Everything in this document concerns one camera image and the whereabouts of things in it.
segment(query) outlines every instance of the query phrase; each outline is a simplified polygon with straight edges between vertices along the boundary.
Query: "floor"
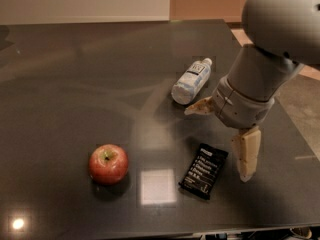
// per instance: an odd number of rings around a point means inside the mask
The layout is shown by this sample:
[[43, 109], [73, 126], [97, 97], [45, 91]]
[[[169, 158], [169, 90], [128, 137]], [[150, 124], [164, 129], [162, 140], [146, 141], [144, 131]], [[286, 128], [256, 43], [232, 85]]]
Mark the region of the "floor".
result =
[[[241, 45], [251, 43], [242, 29], [233, 28], [232, 32]], [[320, 71], [305, 66], [297, 77], [280, 89], [277, 99], [320, 160], [319, 90]]]

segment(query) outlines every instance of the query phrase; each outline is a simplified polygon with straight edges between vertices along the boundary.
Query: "white bottle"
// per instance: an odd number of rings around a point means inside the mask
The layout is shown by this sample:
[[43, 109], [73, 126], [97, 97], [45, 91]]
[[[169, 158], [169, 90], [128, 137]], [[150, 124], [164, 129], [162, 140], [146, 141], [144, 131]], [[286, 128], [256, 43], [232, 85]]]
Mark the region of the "white bottle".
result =
[[172, 98], [181, 105], [189, 104], [208, 81], [211, 65], [209, 58], [194, 62], [172, 87]]

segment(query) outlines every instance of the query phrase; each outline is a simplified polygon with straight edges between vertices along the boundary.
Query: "red apple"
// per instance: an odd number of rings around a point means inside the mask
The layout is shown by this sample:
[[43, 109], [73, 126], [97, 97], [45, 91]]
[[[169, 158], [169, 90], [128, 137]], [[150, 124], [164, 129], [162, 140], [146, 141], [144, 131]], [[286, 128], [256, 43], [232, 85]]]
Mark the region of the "red apple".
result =
[[89, 160], [91, 178], [103, 185], [121, 181], [128, 171], [128, 156], [119, 146], [107, 144], [97, 148]]

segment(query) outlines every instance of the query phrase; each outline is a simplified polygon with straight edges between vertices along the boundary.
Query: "white wall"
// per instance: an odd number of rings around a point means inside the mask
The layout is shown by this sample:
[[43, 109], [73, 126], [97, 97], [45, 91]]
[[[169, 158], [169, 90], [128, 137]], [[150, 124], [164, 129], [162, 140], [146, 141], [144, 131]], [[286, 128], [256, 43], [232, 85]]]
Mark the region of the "white wall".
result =
[[0, 25], [168, 20], [170, 0], [0, 0]]
[[246, 0], [171, 0], [171, 19], [224, 19], [240, 22]]

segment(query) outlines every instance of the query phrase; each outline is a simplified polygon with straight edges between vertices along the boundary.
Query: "table surface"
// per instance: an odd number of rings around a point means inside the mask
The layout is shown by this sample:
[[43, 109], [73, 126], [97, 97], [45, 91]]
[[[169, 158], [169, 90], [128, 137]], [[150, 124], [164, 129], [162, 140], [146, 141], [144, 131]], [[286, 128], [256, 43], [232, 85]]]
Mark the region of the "table surface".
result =
[[[234, 129], [186, 117], [172, 85], [214, 61], [209, 96], [240, 45], [222, 20], [8, 26], [0, 29], [0, 236], [107, 239], [320, 224], [320, 164], [279, 102], [261, 126], [258, 171], [242, 183]], [[101, 144], [122, 146], [129, 173], [88, 174]], [[228, 159], [211, 199], [179, 189], [200, 143]], [[15, 232], [11, 223], [22, 217]]]

